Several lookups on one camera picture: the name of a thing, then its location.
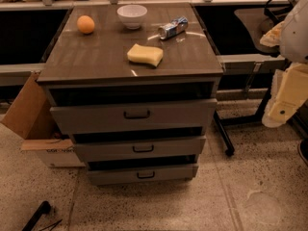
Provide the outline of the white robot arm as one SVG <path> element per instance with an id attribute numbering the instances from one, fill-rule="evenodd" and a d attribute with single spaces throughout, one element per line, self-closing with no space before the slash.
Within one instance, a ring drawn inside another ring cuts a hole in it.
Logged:
<path id="1" fill-rule="evenodd" d="M 285 71 L 275 71 L 271 98 L 262 117 L 266 127 L 275 128 L 285 124 L 308 100 L 308 0 L 299 0 L 260 43 L 278 46 L 280 55 L 291 62 Z"/>

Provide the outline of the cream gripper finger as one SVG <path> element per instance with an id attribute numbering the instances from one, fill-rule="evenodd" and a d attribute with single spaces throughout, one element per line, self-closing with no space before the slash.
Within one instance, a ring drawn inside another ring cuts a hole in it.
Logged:
<path id="1" fill-rule="evenodd" d="M 280 44 L 281 31 L 284 22 L 280 22 L 275 25 L 272 29 L 266 32 L 260 39 L 260 43 L 262 45 L 268 47 L 278 46 Z"/>

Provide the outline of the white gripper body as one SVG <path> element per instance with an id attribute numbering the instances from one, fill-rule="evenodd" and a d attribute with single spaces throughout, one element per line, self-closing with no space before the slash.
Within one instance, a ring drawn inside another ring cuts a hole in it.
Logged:
<path id="1" fill-rule="evenodd" d="M 284 71 L 276 70 L 270 95 L 262 123 L 276 128 L 285 124 L 308 100 L 308 64 L 292 63 Z"/>

